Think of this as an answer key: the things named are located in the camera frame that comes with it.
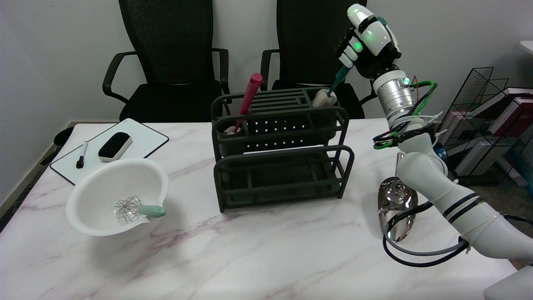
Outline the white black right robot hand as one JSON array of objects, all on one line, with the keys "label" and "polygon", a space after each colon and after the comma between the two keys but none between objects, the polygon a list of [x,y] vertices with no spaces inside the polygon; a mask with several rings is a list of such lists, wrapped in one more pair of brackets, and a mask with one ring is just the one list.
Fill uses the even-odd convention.
[{"label": "white black right robot hand", "polygon": [[354,4],[347,15],[351,26],[336,50],[343,76],[355,67],[362,77],[376,80],[401,57],[398,41],[388,23],[365,6]]}]

